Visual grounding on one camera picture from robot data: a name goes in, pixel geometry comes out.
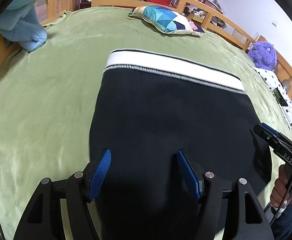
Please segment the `person right hand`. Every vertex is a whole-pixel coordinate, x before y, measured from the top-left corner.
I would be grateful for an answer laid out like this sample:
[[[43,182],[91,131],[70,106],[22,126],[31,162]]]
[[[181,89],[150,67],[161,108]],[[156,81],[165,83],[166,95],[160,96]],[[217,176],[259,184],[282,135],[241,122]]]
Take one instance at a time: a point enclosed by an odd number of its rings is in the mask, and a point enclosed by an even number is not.
[[[279,167],[279,177],[275,180],[274,187],[270,195],[270,203],[273,207],[279,207],[282,200],[283,204],[292,205],[292,197],[290,197],[290,193],[286,192],[287,183],[288,177],[285,172],[285,165],[281,165]]]

